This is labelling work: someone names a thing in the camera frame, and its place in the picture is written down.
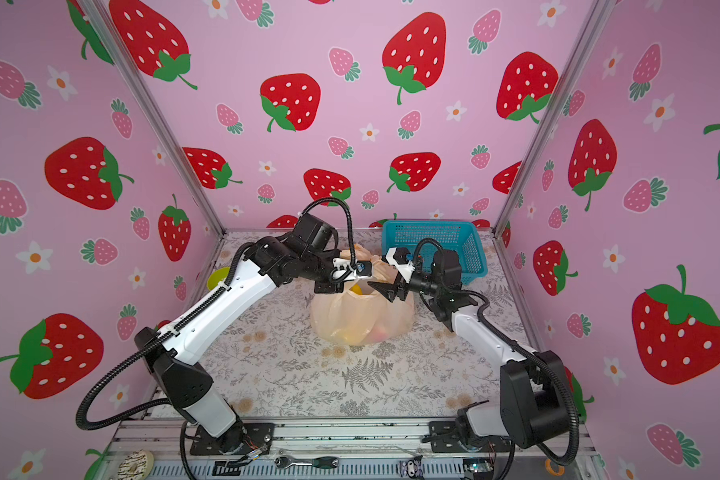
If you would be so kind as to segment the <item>banana print plastic bag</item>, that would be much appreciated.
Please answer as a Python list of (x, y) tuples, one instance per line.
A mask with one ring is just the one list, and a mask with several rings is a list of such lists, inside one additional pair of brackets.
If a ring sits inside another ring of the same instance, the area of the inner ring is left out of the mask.
[[(363, 296), (351, 287), (358, 284)], [(414, 324), (415, 303), (389, 302), (365, 279), (352, 281), (338, 294), (317, 294), (310, 304), (310, 323), (323, 340), (337, 345), (375, 344), (408, 333)]]

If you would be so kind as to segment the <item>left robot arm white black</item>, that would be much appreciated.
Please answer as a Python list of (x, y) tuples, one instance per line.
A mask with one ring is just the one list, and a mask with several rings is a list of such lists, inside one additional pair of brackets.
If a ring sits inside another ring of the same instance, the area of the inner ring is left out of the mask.
[[(172, 406), (184, 420), (197, 426), (224, 454), (246, 442), (246, 427), (233, 407), (214, 386), (200, 360), (213, 342), (243, 313), (276, 288), (297, 278), (313, 281), (318, 294), (342, 291), (345, 283), (371, 267), (355, 256), (344, 261), (337, 230), (312, 215), (319, 205), (333, 204), (348, 214), (345, 201), (326, 197), (307, 205), (292, 231), (246, 242), (236, 251), (226, 277), (176, 320), (158, 330), (144, 329), (138, 347), (106, 373), (84, 396), (75, 414), (83, 431), (103, 429), (159, 405)], [(164, 398), (152, 400), (102, 420), (88, 417), (94, 400), (124, 370), (143, 360)]]

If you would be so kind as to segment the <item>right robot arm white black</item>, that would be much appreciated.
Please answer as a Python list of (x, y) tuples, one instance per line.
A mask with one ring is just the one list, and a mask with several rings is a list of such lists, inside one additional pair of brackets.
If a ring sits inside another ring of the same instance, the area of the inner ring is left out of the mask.
[(489, 299), (461, 282), (458, 254), (435, 247), (426, 267), (418, 249), (391, 248), (385, 262), (397, 271), (393, 283), (372, 283), (389, 302), (417, 294), (447, 329), (466, 340), (499, 376), (499, 401), (462, 408), (453, 439), (476, 450), (492, 440), (537, 447), (553, 463), (568, 466), (580, 446), (580, 421), (565, 367), (558, 355), (539, 352), (511, 338), (487, 318)]

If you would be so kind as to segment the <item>teal plastic basket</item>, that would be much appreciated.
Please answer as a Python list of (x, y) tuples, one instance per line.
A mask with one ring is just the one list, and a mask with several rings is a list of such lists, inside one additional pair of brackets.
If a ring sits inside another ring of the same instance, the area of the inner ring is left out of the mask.
[(459, 255), (463, 284), (487, 275), (487, 260), (477, 227), (466, 221), (389, 220), (382, 227), (382, 252), (394, 247), (413, 252), (423, 238), (432, 238)]

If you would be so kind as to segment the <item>green circuit board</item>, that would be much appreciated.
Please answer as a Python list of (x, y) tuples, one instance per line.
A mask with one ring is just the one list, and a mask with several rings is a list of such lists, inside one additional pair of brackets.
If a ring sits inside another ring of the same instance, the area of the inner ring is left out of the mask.
[(494, 478), (494, 463), (486, 458), (464, 459), (464, 480), (492, 480)]

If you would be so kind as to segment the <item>small cartoon figure sticker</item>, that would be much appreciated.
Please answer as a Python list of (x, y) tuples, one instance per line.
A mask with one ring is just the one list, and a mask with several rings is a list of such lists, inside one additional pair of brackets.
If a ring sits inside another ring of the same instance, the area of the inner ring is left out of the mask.
[(424, 478), (422, 460), (423, 458), (421, 456), (417, 456), (407, 460), (399, 461), (399, 476), (402, 479), (422, 480)]

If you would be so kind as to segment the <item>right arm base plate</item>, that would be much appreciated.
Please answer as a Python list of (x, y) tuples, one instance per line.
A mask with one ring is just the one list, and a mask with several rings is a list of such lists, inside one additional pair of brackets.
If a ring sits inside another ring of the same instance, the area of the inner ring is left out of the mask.
[(512, 445), (501, 436), (476, 436), (468, 426), (455, 420), (431, 421), (428, 433), (421, 439), (435, 453), (508, 453)]

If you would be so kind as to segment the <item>aluminium rail frame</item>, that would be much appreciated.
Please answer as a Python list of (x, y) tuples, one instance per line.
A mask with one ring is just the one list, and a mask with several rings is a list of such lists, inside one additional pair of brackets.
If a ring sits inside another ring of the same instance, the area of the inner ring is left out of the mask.
[[(157, 418), (126, 421), (115, 433), (95, 478), (115, 479), (123, 459), (147, 450), (155, 463), (147, 479), (402, 479), (398, 462), (423, 458), (425, 479), (463, 479), (464, 459), (486, 458), (494, 463), (494, 478), (502, 470), (510, 479), (605, 479), (607, 473), (587, 432), (580, 437), (576, 461), (561, 467), (549, 461), (536, 447), (517, 448), (508, 453), (435, 453), (421, 439), (428, 423), (443, 418), (254, 418), (251, 423), (274, 423), (274, 437), (268, 454), (252, 463), (231, 467), (234, 456), (194, 456), (180, 460), (179, 419)], [(296, 458), (334, 456), (336, 469), (307, 466), (279, 469), (280, 455)]]

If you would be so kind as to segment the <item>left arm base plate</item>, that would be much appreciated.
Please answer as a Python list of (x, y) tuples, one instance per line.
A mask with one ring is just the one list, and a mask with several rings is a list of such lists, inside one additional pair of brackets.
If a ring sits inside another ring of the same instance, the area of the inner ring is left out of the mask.
[(274, 423), (244, 422), (216, 438), (199, 426), (192, 436), (194, 456), (244, 456), (251, 452), (268, 454), (274, 437)]

